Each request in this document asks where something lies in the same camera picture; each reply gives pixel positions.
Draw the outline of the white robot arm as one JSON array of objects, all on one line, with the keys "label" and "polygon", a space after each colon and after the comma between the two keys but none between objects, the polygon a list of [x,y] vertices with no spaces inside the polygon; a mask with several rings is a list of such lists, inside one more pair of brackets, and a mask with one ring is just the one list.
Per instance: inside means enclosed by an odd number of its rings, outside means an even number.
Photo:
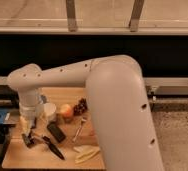
[{"label": "white robot arm", "polygon": [[140,65],[126,55],[89,59],[43,70],[29,64],[12,71],[8,86],[20,114],[40,113],[41,87],[83,87],[107,171],[164,171]]}]

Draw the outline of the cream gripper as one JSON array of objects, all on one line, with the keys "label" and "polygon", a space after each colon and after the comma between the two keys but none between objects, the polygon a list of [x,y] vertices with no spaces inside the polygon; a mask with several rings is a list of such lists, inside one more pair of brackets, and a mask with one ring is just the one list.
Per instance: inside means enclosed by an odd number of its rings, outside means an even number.
[{"label": "cream gripper", "polygon": [[34,107],[25,107],[20,105],[19,112],[22,131],[26,136],[28,136],[32,127],[35,126],[35,119],[37,117],[36,109]]}]

